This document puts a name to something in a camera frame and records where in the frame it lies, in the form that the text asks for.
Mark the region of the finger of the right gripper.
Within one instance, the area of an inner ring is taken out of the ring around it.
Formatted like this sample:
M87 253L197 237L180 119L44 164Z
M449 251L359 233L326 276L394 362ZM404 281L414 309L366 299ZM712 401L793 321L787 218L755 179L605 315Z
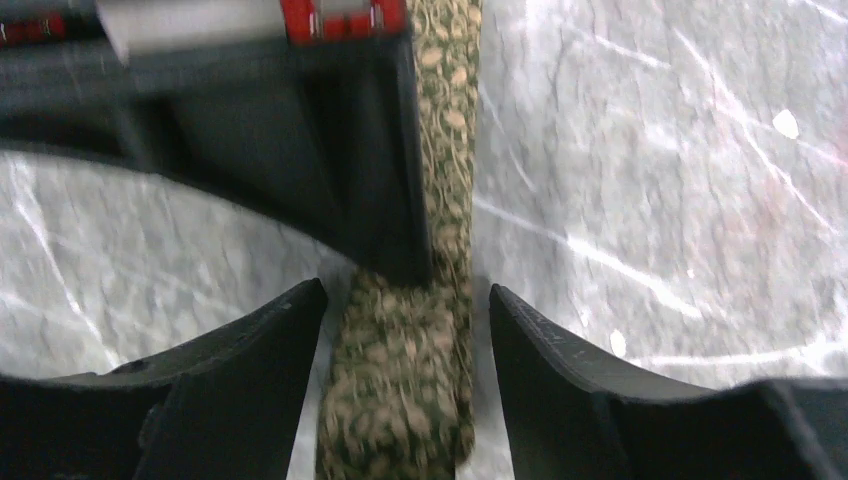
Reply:
M121 63L104 41L1 55L1 145L232 201L401 286L432 277L412 40L283 40Z

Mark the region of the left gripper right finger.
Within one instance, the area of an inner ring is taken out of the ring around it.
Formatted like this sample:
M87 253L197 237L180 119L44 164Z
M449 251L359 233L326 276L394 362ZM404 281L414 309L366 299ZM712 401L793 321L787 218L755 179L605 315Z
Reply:
M494 285L489 318L519 479L843 479L847 383L710 390L632 365Z

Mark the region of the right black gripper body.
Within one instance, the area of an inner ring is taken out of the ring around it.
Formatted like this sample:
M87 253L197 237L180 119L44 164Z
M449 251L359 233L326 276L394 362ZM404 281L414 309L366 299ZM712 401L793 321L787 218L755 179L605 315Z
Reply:
M1 47L106 39L140 54L267 38L297 46L395 35L403 1L4 1Z

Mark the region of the olive gold patterned tie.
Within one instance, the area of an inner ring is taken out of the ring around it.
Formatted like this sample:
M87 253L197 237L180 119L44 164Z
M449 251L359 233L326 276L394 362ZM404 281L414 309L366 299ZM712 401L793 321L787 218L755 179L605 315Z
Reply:
M358 271L316 430L319 479L452 479L474 447L471 198L481 5L411 5L434 276Z

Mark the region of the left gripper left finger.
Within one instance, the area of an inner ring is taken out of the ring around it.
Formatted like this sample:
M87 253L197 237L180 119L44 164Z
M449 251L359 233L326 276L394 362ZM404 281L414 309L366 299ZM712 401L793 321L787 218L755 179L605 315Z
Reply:
M2 477L284 478L327 303L311 279L105 374L3 376Z

